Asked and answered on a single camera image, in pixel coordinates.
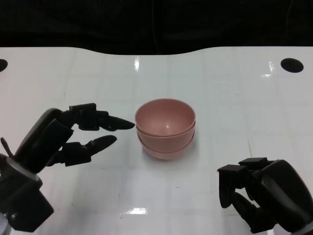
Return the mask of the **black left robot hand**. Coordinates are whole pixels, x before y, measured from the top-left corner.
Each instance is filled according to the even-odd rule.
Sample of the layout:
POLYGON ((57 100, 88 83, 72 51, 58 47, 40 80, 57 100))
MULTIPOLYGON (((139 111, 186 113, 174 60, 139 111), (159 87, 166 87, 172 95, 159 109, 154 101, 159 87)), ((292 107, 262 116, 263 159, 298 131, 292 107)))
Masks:
POLYGON ((107 111, 98 111, 94 103, 70 106, 66 111, 51 108, 31 128, 13 159, 36 174, 54 164, 72 166, 89 163, 93 155, 117 140, 115 136, 107 135, 87 144, 68 142, 73 135, 74 125, 83 131, 102 128, 111 132, 129 130, 135 126, 130 121, 110 116, 107 111))

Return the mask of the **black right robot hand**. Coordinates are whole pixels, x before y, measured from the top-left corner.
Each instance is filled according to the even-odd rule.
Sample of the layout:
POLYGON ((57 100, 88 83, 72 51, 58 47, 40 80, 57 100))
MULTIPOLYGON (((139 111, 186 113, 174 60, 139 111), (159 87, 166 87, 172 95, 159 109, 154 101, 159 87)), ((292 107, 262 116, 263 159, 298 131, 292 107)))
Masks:
POLYGON ((287 161, 247 158, 218 173, 221 207, 233 205, 253 234, 277 224, 292 235, 313 233, 313 197, 287 161))

